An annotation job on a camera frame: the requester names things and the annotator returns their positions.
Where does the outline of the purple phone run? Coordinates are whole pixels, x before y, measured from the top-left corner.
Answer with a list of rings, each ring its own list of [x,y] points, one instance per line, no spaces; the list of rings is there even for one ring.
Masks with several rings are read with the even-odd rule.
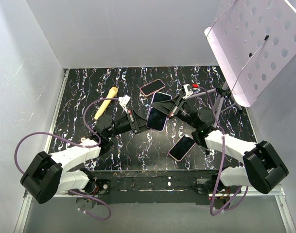
[[[150,104],[150,109],[147,116],[146,127],[148,129],[156,130],[156,131],[163,131],[166,121],[167,115],[160,112],[159,110],[152,107],[152,103],[157,103],[161,101],[171,100],[171,95],[164,94],[161,92],[155,92],[152,97],[152,101]]]

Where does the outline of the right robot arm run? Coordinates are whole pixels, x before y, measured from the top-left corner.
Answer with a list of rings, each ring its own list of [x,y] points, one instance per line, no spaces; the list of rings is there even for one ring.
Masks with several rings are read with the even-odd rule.
[[[203,107],[193,111],[182,97],[154,102],[151,106],[195,128],[192,137],[196,144],[220,151],[243,164],[243,167],[222,169],[220,176],[212,180],[216,192],[223,193],[230,186],[252,186],[260,193],[268,194],[288,176],[288,168],[271,143],[247,142],[223,133],[213,126],[215,115],[212,109]]]

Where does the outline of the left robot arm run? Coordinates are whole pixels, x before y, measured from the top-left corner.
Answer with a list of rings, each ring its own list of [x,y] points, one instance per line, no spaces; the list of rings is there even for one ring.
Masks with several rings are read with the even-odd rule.
[[[91,159],[98,158],[110,150],[112,138],[126,132],[141,133],[148,130],[147,120],[129,109],[126,115],[118,120],[104,114],[96,122],[91,136],[78,146],[48,154],[38,153],[32,160],[20,183],[36,199],[39,204],[46,203],[55,194],[79,189],[85,194],[91,194],[96,189],[96,177],[85,168],[73,171]]]

